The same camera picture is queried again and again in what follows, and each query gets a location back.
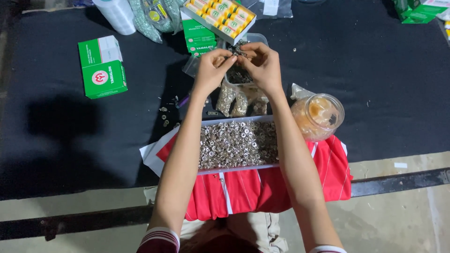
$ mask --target plastic tray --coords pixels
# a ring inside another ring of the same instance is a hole
[[[269,45],[269,43],[267,42],[266,37],[264,37],[264,35],[260,34],[260,33],[247,33],[247,36],[242,37],[242,39],[244,41],[249,41],[249,42],[262,42],[266,45]],[[217,45],[217,47],[221,46],[223,49],[226,49],[226,42],[222,42],[219,45]],[[227,82],[228,84],[234,85],[234,86],[238,86],[238,85],[255,85],[254,83],[250,82],[250,83],[230,83],[228,81],[228,77],[225,74],[225,82]]]
[[[254,116],[254,117],[240,117],[240,118],[227,118],[227,119],[217,119],[217,120],[206,120],[202,121],[202,126],[210,126],[218,123],[228,123],[228,122],[267,122],[273,121],[272,115],[264,116]],[[211,170],[199,170],[197,175],[214,174],[219,172],[235,172],[243,170],[257,170],[264,168],[278,167],[279,164],[264,164],[264,165],[252,165],[244,167],[234,167],[234,168],[215,168]]]

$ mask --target person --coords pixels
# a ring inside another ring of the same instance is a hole
[[[241,46],[247,54],[234,56],[216,49],[201,56],[189,107],[162,170],[148,231],[138,253],[176,253],[191,191],[198,172],[203,104],[236,62],[252,76],[269,99],[275,122],[279,165],[300,226],[306,252],[344,253],[329,217],[322,185],[311,154],[291,114],[281,84],[278,53],[263,43]],[[259,252],[232,235],[220,235],[195,252]]]

